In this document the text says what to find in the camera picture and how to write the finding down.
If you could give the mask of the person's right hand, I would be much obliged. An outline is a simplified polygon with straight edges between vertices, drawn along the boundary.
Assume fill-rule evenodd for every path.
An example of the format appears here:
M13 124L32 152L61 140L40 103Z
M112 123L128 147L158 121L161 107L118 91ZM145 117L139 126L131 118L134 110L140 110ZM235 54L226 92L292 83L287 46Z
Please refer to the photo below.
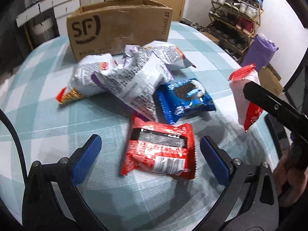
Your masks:
M282 200L279 200L279 205L281 207L289 207L297 202L307 187L307 169L305 171L300 171L294 167L290 169L285 168L289 156L290 149L286 149L273 171L274 183L278 195L281 195L282 186L285 183L288 182L291 186L291 191Z

